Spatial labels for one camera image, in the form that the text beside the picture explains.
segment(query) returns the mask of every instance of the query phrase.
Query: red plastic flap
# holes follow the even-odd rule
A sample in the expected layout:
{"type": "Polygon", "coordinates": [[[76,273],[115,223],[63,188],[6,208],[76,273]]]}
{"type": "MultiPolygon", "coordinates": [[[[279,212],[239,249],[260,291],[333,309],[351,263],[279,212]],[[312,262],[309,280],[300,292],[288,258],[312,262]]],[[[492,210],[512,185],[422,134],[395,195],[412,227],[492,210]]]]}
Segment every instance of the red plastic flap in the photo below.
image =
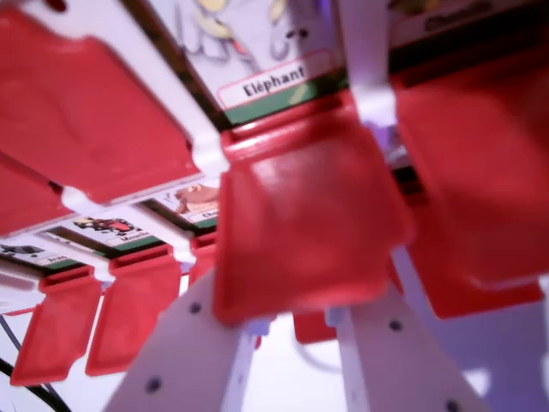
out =
{"type": "Polygon", "coordinates": [[[125,371],[178,297],[181,269],[172,247],[162,245],[111,261],[117,278],[105,292],[86,374],[125,371]]]}
{"type": "Polygon", "coordinates": [[[4,313],[3,316],[19,316],[19,315],[24,315],[25,313],[34,312],[34,308],[35,308],[35,306],[29,307],[28,309],[21,309],[20,311],[4,313]]]}
{"type": "Polygon", "coordinates": [[[64,380],[81,358],[94,326],[101,284],[94,268],[84,266],[48,276],[40,283],[46,294],[34,309],[11,384],[39,385],[64,380]]]}
{"type": "Polygon", "coordinates": [[[427,201],[416,203],[413,212],[418,235],[408,250],[433,311],[439,318],[492,311],[543,299],[538,282],[492,291],[474,286],[465,276],[469,273],[461,259],[452,253],[432,206],[427,201]]]}
{"type": "Polygon", "coordinates": [[[293,328],[295,338],[303,345],[337,338],[335,328],[326,325],[324,312],[294,313],[293,328]]]}
{"type": "Polygon", "coordinates": [[[224,322],[376,299],[406,205],[348,92],[223,135],[214,311],[224,322]]]}
{"type": "Polygon", "coordinates": [[[0,202],[0,236],[8,237],[10,233],[25,227],[72,213],[61,204],[59,195],[46,179],[21,169],[2,153],[0,192],[3,193],[0,202]]]}
{"type": "Polygon", "coordinates": [[[401,136],[460,275],[495,289],[547,272],[549,46],[396,93],[401,136]]]}
{"type": "Polygon", "coordinates": [[[206,275],[215,266],[215,233],[205,234],[190,241],[190,250],[196,262],[189,271],[189,286],[206,275]]]}
{"type": "Polygon", "coordinates": [[[0,54],[7,155],[98,203],[198,173],[184,133],[98,40],[6,8],[0,54]]]}

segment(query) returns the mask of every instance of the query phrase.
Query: white plastic rod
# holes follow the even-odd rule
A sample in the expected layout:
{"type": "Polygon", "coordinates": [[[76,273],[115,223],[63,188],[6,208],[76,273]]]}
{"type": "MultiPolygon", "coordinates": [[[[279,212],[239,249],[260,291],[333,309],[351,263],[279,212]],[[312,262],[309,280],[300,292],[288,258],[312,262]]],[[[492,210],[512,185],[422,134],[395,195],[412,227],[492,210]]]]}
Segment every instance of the white plastic rod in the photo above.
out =
{"type": "Polygon", "coordinates": [[[41,273],[0,260],[0,313],[35,307],[44,294],[38,290],[41,273]]]}
{"type": "Polygon", "coordinates": [[[256,337],[217,321],[213,289],[210,273],[160,316],[106,412],[240,411],[256,337]]]}
{"type": "Polygon", "coordinates": [[[220,134],[192,95],[154,48],[143,30],[118,0],[65,0],[67,9],[59,13],[43,0],[29,0],[21,9],[50,30],[78,39],[92,36],[113,49],[143,82],[160,104],[188,132],[193,161],[207,175],[226,168],[220,148],[220,134]]]}
{"type": "Polygon", "coordinates": [[[0,260],[0,298],[16,300],[37,294],[41,277],[37,270],[0,260]]]}
{"type": "Polygon", "coordinates": [[[337,325],[350,412],[489,412],[395,288],[337,325]]]}
{"type": "Polygon", "coordinates": [[[394,125],[395,95],[389,85],[387,2],[338,0],[337,4],[349,83],[360,120],[364,125],[378,128],[394,125]]]}

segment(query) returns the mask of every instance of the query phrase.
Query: screw hole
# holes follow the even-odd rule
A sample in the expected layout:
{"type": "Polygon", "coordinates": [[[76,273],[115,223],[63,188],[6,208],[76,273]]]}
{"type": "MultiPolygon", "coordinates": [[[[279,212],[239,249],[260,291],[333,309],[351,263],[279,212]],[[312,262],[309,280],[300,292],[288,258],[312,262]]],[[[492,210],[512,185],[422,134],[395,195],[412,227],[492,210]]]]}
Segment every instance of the screw hole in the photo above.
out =
{"type": "Polygon", "coordinates": [[[460,404],[454,399],[446,401],[446,410],[448,412],[461,412],[460,404]]]}
{"type": "Polygon", "coordinates": [[[67,11],[67,3],[64,0],[45,0],[45,3],[50,9],[58,13],[67,11]]]}
{"type": "Polygon", "coordinates": [[[389,327],[395,332],[400,332],[403,329],[402,323],[399,320],[391,320],[389,327]]]}
{"type": "Polygon", "coordinates": [[[154,377],[148,380],[145,390],[147,393],[155,393],[162,386],[162,381],[158,377],[154,377]]]}
{"type": "Polygon", "coordinates": [[[202,305],[198,302],[193,302],[190,304],[189,312],[193,315],[199,313],[202,310],[202,305]]]}

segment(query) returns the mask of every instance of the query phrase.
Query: cartoon animal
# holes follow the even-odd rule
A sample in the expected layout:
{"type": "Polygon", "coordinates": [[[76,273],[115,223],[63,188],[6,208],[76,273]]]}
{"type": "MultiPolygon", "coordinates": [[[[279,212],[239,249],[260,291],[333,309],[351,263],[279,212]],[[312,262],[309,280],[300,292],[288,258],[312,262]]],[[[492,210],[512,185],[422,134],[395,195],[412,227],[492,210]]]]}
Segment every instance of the cartoon animal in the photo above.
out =
{"type": "Polygon", "coordinates": [[[219,208],[218,197],[220,190],[204,185],[192,185],[175,192],[179,200],[176,213],[205,212],[219,208]]]}
{"type": "Polygon", "coordinates": [[[178,0],[176,32],[190,55],[238,58],[257,73],[313,50],[335,46],[320,0],[178,0]]]}
{"type": "Polygon", "coordinates": [[[0,247],[2,248],[0,253],[5,253],[8,256],[14,256],[16,254],[20,254],[20,255],[30,255],[31,258],[36,258],[38,256],[37,253],[44,251],[44,249],[40,249],[39,247],[34,247],[30,245],[25,245],[25,246],[0,245],[0,247]]]}
{"type": "Polygon", "coordinates": [[[389,9],[400,11],[404,15],[420,15],[440,5],[442,0],[392,0],[389,9]]]}
{"type": "Polygon", "coordinates": [[[117,236],[122,236],[132,230],[141,230],[139,227],[133,226],[124,219],[94,219],[92,217],[83,217],[73,221],[80,229],[91,227],[96,232],[116,233],[117,236]]]}

